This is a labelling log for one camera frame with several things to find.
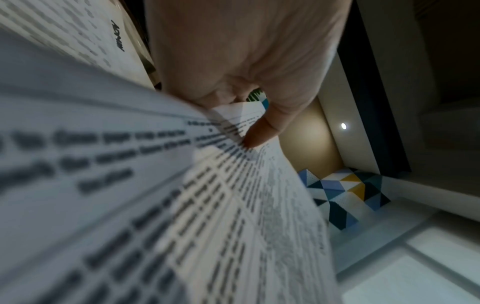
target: newspaper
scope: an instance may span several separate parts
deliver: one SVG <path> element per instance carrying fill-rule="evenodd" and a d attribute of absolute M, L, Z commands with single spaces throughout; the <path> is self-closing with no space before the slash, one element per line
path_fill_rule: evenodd
<path fill-rule="evenodd" d="M 0 303 L 339 303 L 262 104 L 145 96 L 0 94 Z"/>
<path fill-rule="evenodd" d="M 114 0 L 0 0 L 0 27 L 152 88 Z"/>

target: paper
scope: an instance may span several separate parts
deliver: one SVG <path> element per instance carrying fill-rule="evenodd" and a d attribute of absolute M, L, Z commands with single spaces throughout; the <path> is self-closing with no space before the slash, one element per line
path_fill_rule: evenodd
<path fill-rule="evenodd" d="M 0 303 L 340 302 L 261 103 L 42 96 L 0 97 Z"/>
<path fill-rule="evenodd" d="M 25 38 L 152 87 L 110 0 L 0 0 L 0 26 Z"/>

